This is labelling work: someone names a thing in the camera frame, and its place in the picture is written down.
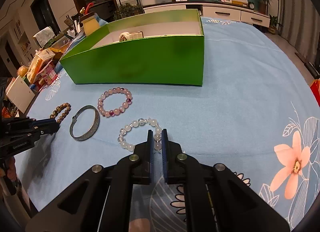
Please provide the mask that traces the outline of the left hand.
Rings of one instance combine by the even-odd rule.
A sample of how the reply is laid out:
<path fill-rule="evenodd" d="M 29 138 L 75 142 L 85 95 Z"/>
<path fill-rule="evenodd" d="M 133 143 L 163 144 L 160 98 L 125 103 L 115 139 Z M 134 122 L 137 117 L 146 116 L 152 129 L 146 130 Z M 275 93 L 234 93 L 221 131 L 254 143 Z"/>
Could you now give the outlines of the left hand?
<path fill-rule="evenodd" d="M 12 182 L 15 182 L 17 179 L 17 175 L 16 175 L 16 166 L 15 166 L 15 157 L 10 157 L 8 159 L 5 160 L 5 166 L 7 168 L 7 170 L 3 170 L 3 168 L 0 168 L 1 173 L 0 173 L 0 177 L 4 177 L 7 176 Z"/>

